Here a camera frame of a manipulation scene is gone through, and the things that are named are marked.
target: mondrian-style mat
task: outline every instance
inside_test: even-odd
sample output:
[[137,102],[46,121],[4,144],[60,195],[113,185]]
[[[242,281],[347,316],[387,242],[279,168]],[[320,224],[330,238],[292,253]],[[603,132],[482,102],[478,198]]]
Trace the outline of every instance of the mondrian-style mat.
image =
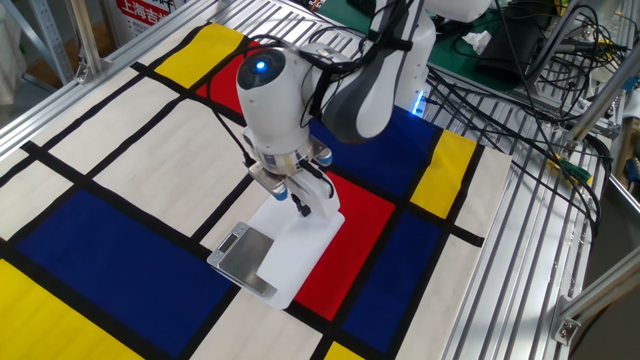
[[346,222],[271,309],[205,261],[268,196],[225,131],[247,46],[176,34],[0,162],[0,359],[439,358],[510,158],[401,109],[362,145],[313,122]]

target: blue led light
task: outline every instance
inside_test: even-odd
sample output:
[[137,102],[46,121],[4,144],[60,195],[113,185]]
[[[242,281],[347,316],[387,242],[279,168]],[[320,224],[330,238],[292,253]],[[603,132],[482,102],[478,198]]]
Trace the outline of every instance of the blue led light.
[[416,97],[416,102],[413,104],[413,110],[411,110],[411,113],[413,115],[418,115],[418,108],[420,107],[420,102],[422,101],[422,96],[423,95],[424,95],[424,90],[420,90],[420,93]]

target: white paper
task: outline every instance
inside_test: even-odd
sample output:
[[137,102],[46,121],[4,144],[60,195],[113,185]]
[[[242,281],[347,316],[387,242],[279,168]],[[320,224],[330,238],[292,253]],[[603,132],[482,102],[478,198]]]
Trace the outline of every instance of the white paper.
[[480,55],[491,40],[491,34],[489,34],[487,30],[481,32],[480,34],[468,33],[467,35],[462,37],[462,40],[471,45],[471,47],[473,47],[473,51],[475,51],[476,54]]

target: red sign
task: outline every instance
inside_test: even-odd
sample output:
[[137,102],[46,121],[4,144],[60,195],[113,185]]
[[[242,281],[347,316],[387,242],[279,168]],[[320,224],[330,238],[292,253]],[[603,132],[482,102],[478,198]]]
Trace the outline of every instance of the red sign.
[[148,4],[143,0],[116,0],[116,4],[124,15],[147,25],[155,25],[169,15],[167,10]]

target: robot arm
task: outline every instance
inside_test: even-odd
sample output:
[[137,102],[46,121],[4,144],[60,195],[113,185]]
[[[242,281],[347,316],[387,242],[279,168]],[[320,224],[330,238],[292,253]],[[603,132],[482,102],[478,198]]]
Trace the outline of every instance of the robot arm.
[[[384,130],[396,98],[411,111],[421,98],[435,42],[425,1],[441,0],[377,0],[373,45],[356,61],[319,43],[261,50],[245,59],[237,89],[247,121],[244,137],[258,160],[249,172],[277,199],[286,199],[289,190],[305,216],[310,210],[328,218],[338,211],[333,184],[312,163],[329,165],[331,152],[305,124],[313,115],[338,140],[360,143]],[[486,3],[475,17],[481,15],[489,3],[447,1],[455,3],[443,7],[449,16],[452,7],[466,4],[454,14],[458,19]]]

